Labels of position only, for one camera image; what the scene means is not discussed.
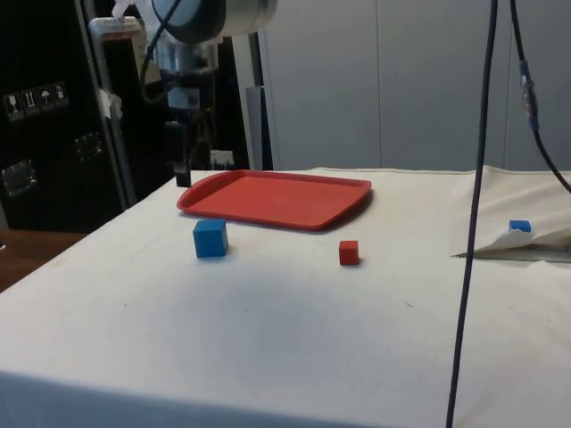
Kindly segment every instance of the white fabric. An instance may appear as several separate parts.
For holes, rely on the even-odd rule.
[[[452,254],[466,253],[474,183],[452,194],[455,219]],[[532,233],[509,231],[510,220],[529,220]],[[571,243],[571,196],[551,173],[520,173],[486,168],[478,215],[476,251],[497,251],[531,244]]]
[[[0,426],[443,426],[449,202],[473,176],[316,172],[371,180],[368,210],[323,234],[230,223],[228,256],[199,260],[169,183],[0,294]],[[570,268],[476,261],[458,427],[569,426]]]

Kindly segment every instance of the white wall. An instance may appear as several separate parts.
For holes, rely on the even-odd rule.
[[[546,169],[520,100],[500,2],[488,164]],[[519,0],[546,145],[571,169],[571,2]],[[261,33],[279,169],[472,169],[489,1],[282,0]]]

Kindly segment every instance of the sticker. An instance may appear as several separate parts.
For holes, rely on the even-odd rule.
[[[54,94],[51,86],[41,86],[37,89],[39,105],[42,111],[50,111],[54,108]]]
[[[8,113],[8,120],[15,121],[24,119],[24,109],[21,105],[20,94],[9,94],[4,96],[4,105]]]
[[[62,107],[70,103],[68,98],[68,91],[65,88],[65,83],[58,82],[54,85],[55,105]]]
[[[40,113],[36,89],[28,89],[22,92],[21,101],[24,104],[24,111],[28,116]]]

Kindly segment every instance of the red tray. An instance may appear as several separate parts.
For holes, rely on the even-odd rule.
[[[199,181],[178,207],[199,217],[316,231],[350,214],[370,189],[369,181],[239,170]]]

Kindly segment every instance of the blue cube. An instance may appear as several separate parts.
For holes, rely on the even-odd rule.
[[[194,246],[199,259],[226,256],[228,252],[226,220],[200,220],[194,228]]]
[[[521,230],[522,232],[532,233],[532,224],[527,220],[510,220],[509,231]]]

